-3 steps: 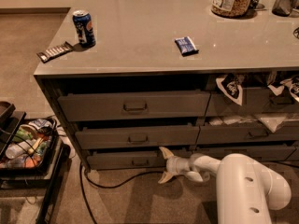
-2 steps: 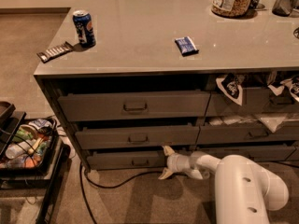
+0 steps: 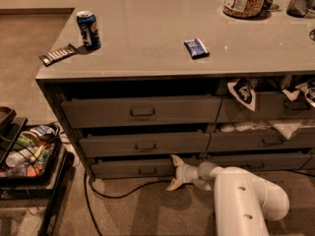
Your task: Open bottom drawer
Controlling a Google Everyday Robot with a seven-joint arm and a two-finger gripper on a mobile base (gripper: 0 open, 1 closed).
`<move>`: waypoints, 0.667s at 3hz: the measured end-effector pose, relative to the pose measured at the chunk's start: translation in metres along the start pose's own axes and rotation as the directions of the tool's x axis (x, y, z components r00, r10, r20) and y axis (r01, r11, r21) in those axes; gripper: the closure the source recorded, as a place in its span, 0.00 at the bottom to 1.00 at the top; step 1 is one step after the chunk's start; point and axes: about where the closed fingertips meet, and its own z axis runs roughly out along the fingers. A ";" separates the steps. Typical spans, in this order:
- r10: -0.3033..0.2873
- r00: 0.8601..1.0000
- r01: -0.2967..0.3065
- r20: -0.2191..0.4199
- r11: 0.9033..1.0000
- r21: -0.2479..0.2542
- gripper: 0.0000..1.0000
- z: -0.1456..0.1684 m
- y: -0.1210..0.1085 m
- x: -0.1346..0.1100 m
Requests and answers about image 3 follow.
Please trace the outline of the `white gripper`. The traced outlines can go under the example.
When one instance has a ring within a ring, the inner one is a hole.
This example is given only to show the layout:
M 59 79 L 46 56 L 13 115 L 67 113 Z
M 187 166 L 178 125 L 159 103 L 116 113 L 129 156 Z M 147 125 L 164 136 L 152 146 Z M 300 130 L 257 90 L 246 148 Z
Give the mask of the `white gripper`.
M 173 165 L 178 166 L 176 168 L 175 178 L 172 179 L 167 191 L 175 191 L 182 184 L 194 183 L 199 179 L 198 167 L 184 163 L 184 161 L 175 154 L 171 155 Z

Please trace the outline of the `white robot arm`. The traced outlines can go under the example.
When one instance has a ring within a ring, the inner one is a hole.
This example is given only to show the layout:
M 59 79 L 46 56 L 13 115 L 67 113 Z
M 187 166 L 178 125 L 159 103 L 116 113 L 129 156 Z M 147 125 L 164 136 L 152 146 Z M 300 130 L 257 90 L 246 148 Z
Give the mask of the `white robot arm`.
M 217 236 L 270 236 L 266 220 L 278 221 L 289 211 L 289 198 L 279 185 L 245 169 L 204 161 L 198 166 L 172 156 L 175 177 L 167 191 L 194 184 L 214 191 Z

